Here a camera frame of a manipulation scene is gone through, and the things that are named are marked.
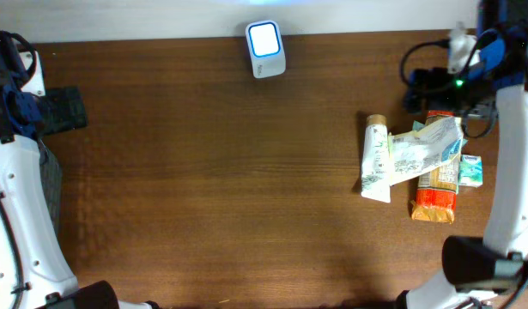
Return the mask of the mint green wet wipes pack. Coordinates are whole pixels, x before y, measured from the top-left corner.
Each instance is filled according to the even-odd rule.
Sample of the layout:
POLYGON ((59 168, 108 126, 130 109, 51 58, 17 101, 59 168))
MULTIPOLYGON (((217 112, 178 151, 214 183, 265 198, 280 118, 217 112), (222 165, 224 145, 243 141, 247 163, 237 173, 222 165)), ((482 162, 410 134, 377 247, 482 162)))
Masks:
POLYGON ((412 126, 412 130, 419 131, 419 130, 423 129, 424 127, 425 127, 425 124, 417 122, 417 121, 414 121, 413 122, 413 126, 412 126))

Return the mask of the white blue printed bag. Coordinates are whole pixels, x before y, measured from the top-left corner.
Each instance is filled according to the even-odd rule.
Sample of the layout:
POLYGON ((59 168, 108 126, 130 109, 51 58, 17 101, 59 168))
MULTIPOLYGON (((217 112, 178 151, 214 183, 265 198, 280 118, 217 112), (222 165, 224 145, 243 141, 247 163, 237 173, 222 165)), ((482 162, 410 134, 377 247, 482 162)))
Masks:
POLYGON ((449 164, 459 154, 462 142, 461 120, 453 116, 438 118, 420 130, 389 135, 389 185, 449 164))

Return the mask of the small teal tissue pack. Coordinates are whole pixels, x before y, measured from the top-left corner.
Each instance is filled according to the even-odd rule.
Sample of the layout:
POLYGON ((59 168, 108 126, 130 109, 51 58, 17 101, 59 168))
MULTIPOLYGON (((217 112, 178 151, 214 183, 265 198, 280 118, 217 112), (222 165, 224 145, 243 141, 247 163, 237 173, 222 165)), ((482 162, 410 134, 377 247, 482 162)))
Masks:
POLYGON ((468 187, 480 187, 483 184, 482 158, 463 154, 459 163, 458 184, 468 187))

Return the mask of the white tube with beige cap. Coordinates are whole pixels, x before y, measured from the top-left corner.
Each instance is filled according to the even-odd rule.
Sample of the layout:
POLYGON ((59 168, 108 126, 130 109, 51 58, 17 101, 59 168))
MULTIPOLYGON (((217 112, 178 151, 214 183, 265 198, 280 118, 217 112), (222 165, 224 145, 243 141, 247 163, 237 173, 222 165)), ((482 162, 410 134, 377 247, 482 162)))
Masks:
POLYGON ((391 201, 390 157, 386 117, 373 114, 366 119, 361 161, 361 195, 382 203, 391 201))

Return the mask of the red spaghetti packet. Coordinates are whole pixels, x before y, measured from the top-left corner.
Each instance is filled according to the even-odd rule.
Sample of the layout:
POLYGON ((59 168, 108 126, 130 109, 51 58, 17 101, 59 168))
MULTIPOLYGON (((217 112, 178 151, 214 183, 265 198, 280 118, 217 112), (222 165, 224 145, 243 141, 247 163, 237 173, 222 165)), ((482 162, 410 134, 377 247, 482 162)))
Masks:
POLYGON ((454 223, 458 195, 458 173, 462 140, 449 151, 449 162, 418 179, 416 200, 412 201, 412 220, 454 223))

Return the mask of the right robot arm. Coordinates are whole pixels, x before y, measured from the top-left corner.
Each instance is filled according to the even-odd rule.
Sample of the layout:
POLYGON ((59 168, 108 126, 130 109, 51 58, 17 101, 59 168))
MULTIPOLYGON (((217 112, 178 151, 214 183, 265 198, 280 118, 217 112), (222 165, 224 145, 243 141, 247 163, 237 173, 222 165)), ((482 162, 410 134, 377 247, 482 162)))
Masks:
POLYGON ((495 196, 483 236, 447 238, 441 271, 394 306, 484 308, 505 295, 510 307, 528 289, 528 0, 480 2, 476 35, 457 31, 440 45, 446 68, 401 74, 404 107, 481 115, 498 128, 495 196))

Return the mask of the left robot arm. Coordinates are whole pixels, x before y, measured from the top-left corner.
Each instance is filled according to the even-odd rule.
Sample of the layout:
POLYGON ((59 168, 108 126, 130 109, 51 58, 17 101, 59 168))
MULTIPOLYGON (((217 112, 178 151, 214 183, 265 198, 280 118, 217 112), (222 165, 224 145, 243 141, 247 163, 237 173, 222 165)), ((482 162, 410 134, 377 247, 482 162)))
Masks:
POLYGON ((62 170, 42 139, 87 124, 78 88, 46 89, 37 50, 0 30, 0 308, 132 306, 80 287, 58 243, 62 170))

